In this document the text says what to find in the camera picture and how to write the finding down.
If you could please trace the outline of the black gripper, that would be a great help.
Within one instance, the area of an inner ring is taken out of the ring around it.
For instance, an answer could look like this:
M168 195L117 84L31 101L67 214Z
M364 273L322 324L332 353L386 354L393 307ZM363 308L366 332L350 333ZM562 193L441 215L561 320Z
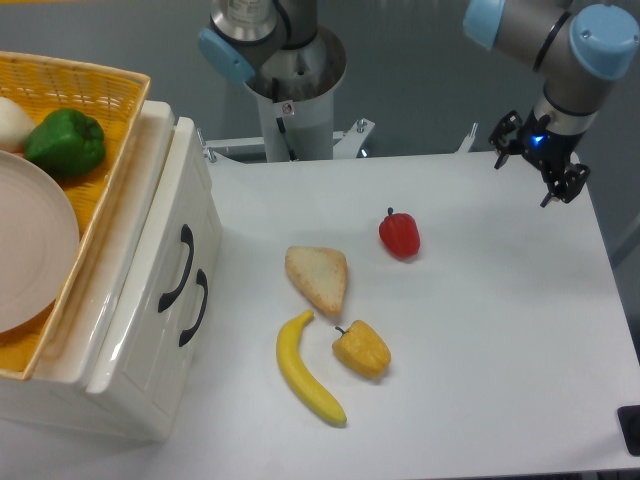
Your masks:
M494 168L499 170L510 156L521 154L536 168L543 164L541 176L548 193L540 206L545 208L551 201L568 204L581 193L591 174L588 166L569 163L570 156L583 134L560 135L549 130L535 133L534 127L537 123L538 119L530 112L523 124L515 110L511 110L498 121L489 136L489 143L497 155Z

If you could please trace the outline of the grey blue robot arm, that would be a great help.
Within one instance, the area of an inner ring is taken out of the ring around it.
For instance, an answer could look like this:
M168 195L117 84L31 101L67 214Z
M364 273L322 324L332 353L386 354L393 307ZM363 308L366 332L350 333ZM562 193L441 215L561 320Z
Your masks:
M198 37L206 61L257 101L270 161L334 155L333 94L346 72L338 37L320 26L313 1L216 1ZM489 141L499 164L520 156L568 203L590 174L571 156L639 47L625 10L595 4L572 13L565 1L472 1L467 37L540 73L541 98L526 118L506 114Z

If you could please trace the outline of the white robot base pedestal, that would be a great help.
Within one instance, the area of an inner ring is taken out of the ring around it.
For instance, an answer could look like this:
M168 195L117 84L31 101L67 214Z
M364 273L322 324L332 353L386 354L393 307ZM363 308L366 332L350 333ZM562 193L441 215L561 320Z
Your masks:
M276 52L247 83L269 162L333 157L334 92L346 72L339 38L319 27L299 49Z

